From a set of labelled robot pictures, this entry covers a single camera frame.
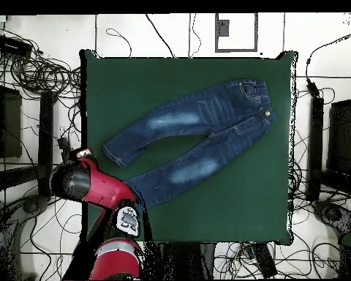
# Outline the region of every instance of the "black cable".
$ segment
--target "black cable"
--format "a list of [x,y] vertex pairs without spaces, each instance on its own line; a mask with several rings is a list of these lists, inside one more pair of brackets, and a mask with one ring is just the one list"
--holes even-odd
[[[331,87],[322,87],[321,89],[318,89],[319,91],[321,91],[321,94],[322,94],[321,98],[324,97],[324,91],[326,89],[330,89],[333,92],[333,99],[327,103],[324,103],[324,105],[329,105],[336,99],[336,91]],[[306,96],[307,94],[309,94],[309,91],[299,91],[298,89],[296,89],[296,91],[297,91],[297,95],[296,95],[297,99],[302,98],[302,97]]]
[[50,264],[52,263],[52,258],[51,258],[51,256],[50,256],[49,254],[46,253],[46,251],[44,251],[43,249],[40,249],[40,248],[34,243],[34,240],[32,239],[33,233],[34,233],[35,228],[36,228],[36,226],[37,226],[37,217],[35,217],[34,220],[35,220],[35,223],[34,223],[34,226],[33,226],[32,230],[31,230],[31,233],[30,233],[30,240],[31,240],[31,243],[32,243],[32,245],[33,245],[37,250],[39,250],[40,252],[43,252],[44,254],[46,254],[46,255],[48,256],[48,258],[50,259],[47,268],[43,271],[42,275],[41,275],[40,278],[39,278],[39,281],[42,281],[42,278],[44,277],[45,273],[46,273],[47,270],[50,268]]
[[80,233],[80,231],[78,231],[78,232],[71,232],[71,231],[68,231],[67,229],[65,229],[64,228],[64,226],[60,223],[60,221],[59,221],[59,219],[58,219],[58,217],[57,217],[57,211],[56,211],[56,202],[54,202],[54,205],[55,205],[55,217],[56,217],[56,221],[57,221],[57,223],[60,225],[60,227],[61,227],[61,229],[63,230],[63,231],[66,231],[67,233]]
[[340,41],[342,41],[342,40],[346,40],[346,39],[349,39],[349,38],[351,38],[351,34],[348,34],[348,35],[345,35],[345,36],[343,36],[343,37],[340,37],[340,38],[334,40],[333,42],[329,42],[329,43],[327,43],[327,44],[321,45],[320,47],[318,47],[318,48],[316,48],[315,50],[312,51],[312,53],[311,53],[311,55],[309,56],[309,58],[307,59],[307,63],[306,63],[306,79],[307,79],[309,82],[310,82],[310,80],[309,80],[309,77],[308,77],[308,65],[309,65],[309,63],[311,62],[311,58],[312,58],[313,53],[316,52],[317,50],[319,50],[320,48],[324,48],[324,47],[326,47],[326,46],[328,46],[328,45],[332,45],[332,44],[334,44],[334,43],[337,43],[337,42],[340,42]]
[[[71,215],[71,216],[66,220],[66,222],[64,223],[64,226],[62,227],[62,231],[61,231],[61,235],[60,235],[60,253],[61,253],[62,233],[63,233],[64,231],[66,231],[66,230],[65,230],[65,226],[66,226],[66,224],[69,222],[69,220],[72,219],[72,218],[75,217],[75,216],[80,216],[80,217],[82,217],[82,214],[73,214],[73,215]],[[62,280],[61,265],[62,265],[62,259],[61,259],[61,262],[60,262],[60,268],[56,270],[56,271],[60,270],[60,272],[58,272],[58,275],[60,276],[60,280]]]
[[199,36],[197,35],[197,33],[196,33],[195,30],[194,30],[195,18],[196,18],[196,13],[195,13],[195,15],[194,15],[194,20],[193,20],[193,22],[192,22],[192,32],[194,32],[194,35],[199,39],[199,47],[197,48],[197,51],[194,52],[194,53],[190,56],[190,58],[192,58],[196,53],[198,53],[199,50],[200,50],[200,47],[202,46],[202,40],[199,38]]
[[[59,213],[59,212],[60,212],[61,208],[64,207],[64,205],[65,205],[66,202],[67,202],[67,201],[64,201],[64,203],[62,204],[62,206],[58,209],[58,211],[57,211],[56,213]],[[54,217],[55,217],[55,215],[53,215],[39,230],[37,230],[37,232],[34,233],[34,234],[32,235],[32,237],[34,237],[35,235],[37,235],[37,233],[39,233]],[[23,247],[27,242],[29,242],[29,241],[30,241],[30,239],[27,239],[24,243],[22,243],[22,245],[20,245],[20,248],[22,248],[22,247]]]
[[[108,30],[113,30],[113,31],[115,31],[117,34],[110,34],[110,33],[108,33]],[[112,37],[120,37],[120,38],[124,39],[124,40],[126,41],[126,43],[128,44],[129,48],[130,48],[129,57],[132,56],[132,46],[130,45],[129,41],[127,41],[127,38],[125,38],[122,34],[120,34],[117,30],[115,30],[115,29],[113,29],[113,28],[108,28],[108,29],[106,29],[106,30],[105,30],[105,33],[106,33],[106,34],[109,34],[109,35],[112,36]]]
[[174,58],[173,52],[170,49],[169,45],[165,42],[165,40],[162,38],[162,36],[160,35],[160,33],[157,31],[154,23],[152,23],[152,20],[149,18],[148,14],[146,14],[146,17],[148,19],[148,21],[151,23],[152,27],[154,27],[155,32],[157,33],[157,35],[160,37],[160,39],[163,41],[163,43],[165,43],[165,45],[167,46],[167,49],[170,51],[170,54],[172,55],[172,57]]

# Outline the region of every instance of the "green mat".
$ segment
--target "green mat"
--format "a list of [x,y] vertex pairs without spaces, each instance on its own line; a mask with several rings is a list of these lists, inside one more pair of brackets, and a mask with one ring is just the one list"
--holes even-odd
[[[280,59],[101,59],[85,51],[87,143],[102,171],[120,179],[164,164],[203,137],[153,143],[126,169],[102,144],[164,101],[236,78],[265,80],[276,121],[246,153],[178,198],[148,210],[155,241],[279,241],[287,231],[290,76],[294,52]],[[98,209],[89,206],[88,223]]]

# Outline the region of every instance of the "jeans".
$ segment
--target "jeans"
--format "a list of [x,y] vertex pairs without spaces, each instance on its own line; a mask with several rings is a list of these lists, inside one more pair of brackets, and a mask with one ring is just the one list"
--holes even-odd
[[265,81],[230,80],[161,104],[110,139],[102,150],[125,168],[155,140],[205,136],[179,158],[124,180],[140,192],[146,207],[152,207],[219,171],[261,138],[275,118]]

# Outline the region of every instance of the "tangled wires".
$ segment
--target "tangled wires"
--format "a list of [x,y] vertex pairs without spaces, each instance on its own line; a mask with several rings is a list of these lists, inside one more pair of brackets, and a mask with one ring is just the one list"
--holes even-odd
[[[11,31],[0,29],[10,35],[11,39],[29,44],[30,58],[0,52],[0,66],[4,67],[0,77],[2,83],[20,87],[31,99],[38,99],[32,94],[40,95],[44,91],[52,91],[59,98],[79,98],[80,67],[72,70],[70,66],[58,59],[46,59],[36,42],[24,39]],[[14,83],[5,80],[5,73],[10,72]]]

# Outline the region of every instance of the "pant leg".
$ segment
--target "pant leg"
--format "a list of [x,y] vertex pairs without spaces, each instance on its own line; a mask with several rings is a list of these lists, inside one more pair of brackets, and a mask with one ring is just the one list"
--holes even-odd
[[178,159],[124,180],[147,207],[170,201],[222,169],[246,151],[269,129],[271,122],[258,112],[225,131],[210,135]]
[[170,100],[128,126],[102,147],[121,168],[136,160],[153,141],[176,135],[214,135],[261,109],[265,82],[231,80]]

